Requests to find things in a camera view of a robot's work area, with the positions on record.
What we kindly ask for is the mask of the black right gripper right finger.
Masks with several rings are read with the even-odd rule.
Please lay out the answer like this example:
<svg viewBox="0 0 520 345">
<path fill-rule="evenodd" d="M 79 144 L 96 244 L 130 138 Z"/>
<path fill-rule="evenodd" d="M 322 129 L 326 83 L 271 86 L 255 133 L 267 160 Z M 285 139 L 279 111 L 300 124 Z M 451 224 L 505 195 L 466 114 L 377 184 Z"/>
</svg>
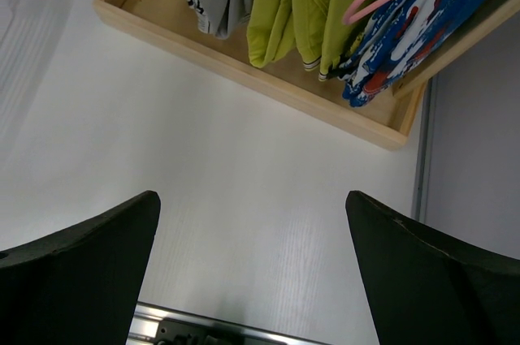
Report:
<svg viewBox="0 0 520 345">
<path fill-rule="evenodd" d="M 345 209 L 382 344 L 517 344 L 519 261 L 408 218 L 364 192 Z"/>
</svg>

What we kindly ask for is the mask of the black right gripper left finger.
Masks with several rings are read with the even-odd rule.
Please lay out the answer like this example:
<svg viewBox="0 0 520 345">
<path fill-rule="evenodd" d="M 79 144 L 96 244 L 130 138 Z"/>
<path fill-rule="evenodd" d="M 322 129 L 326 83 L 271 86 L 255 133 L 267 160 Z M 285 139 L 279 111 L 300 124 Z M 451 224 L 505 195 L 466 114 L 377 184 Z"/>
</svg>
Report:
<svg viewBox="0 0 520 345">
<path fill-rule="evenodd" d="M 146 191 L 1 252 L 3 344 L 124 344 L 161 201 Z"/>
</svg>

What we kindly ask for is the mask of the blue white red trousers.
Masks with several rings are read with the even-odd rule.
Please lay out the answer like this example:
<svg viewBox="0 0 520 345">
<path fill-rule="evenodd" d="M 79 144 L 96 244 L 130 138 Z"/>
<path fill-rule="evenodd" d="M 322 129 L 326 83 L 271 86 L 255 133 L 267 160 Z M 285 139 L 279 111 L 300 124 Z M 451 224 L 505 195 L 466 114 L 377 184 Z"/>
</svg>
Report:
<svg viewBox="0 0 520 345">
<path fill-rule="evenodd" d="M 487 0 L 389 0 L 366 23 L 362 39 L 333 71 L 343 97 L 362 107 L 421 64 Z"/>
</svg>

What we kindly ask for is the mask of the lime green trousers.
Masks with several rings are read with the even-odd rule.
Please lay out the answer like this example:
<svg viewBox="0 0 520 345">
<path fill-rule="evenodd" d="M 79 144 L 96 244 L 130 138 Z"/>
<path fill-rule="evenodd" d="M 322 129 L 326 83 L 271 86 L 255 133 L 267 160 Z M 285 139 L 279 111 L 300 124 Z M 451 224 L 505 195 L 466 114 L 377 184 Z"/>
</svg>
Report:
<svg viewBox="0 0 520 345">
<path fill-rule="evenodd" d="M 355 0 L 253 0 L 247 27 L 249 61 L 262 68 L 297 50 L 303 67 L 329 78 L 363 29 L 342 19 Z"/>
</svg>

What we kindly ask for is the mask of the wooden clothes rack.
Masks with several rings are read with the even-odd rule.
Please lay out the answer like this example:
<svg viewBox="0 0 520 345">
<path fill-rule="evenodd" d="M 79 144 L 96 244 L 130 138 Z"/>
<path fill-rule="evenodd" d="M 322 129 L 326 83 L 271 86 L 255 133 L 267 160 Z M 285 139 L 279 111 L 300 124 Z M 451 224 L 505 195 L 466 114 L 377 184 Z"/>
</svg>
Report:
<svg viewBox="0 0 520 345">
<path fill-rule="evenodd" d="M 93 0 L 101 21 L 141 41 L 236 81 L 318 120 L 396 150 L 405 145 L 429 80 L 519 11 L 519 0 L 487 0 L 416 69 L 367 106 L 352 108 L 338 80 L 305 71 L 297 51 L 258 69 L 249 63 L 245 28 L 228 39 L 201 33 L 186 0 Z"/>
</svg>

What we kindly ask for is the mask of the aluminium rail base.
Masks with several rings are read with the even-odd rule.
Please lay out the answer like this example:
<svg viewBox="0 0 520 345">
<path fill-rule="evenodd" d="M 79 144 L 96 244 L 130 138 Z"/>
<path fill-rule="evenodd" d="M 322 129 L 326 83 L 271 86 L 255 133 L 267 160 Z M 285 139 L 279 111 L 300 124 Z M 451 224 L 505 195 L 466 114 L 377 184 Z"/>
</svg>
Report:
<svg viewBox="0 0 520 345">
<path fill-rule="evenodd" d="M 139 302 L 127 344 L 313 344 L 287 334 Z"/>
</svg>

